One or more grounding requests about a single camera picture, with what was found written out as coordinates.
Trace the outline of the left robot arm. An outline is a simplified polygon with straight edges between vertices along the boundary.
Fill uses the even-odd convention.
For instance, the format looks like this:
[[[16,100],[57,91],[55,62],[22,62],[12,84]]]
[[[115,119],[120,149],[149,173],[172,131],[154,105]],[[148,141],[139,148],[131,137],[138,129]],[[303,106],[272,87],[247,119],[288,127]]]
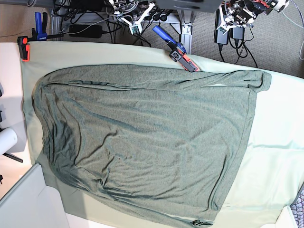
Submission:
[[[289,0],[225,0],[221,10],[226,26],[250,26],[260,14],[268,15],[270,12],[282,12]]]

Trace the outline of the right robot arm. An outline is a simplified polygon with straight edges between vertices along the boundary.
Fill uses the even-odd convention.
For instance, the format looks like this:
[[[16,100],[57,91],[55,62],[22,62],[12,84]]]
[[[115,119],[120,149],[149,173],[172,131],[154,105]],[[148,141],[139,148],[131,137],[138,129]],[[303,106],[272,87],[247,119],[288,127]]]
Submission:
[[[107,0],[106,3],[109,9],[105,11],[109,16],[130,26],[144,21],[155,7],[152,0]]]

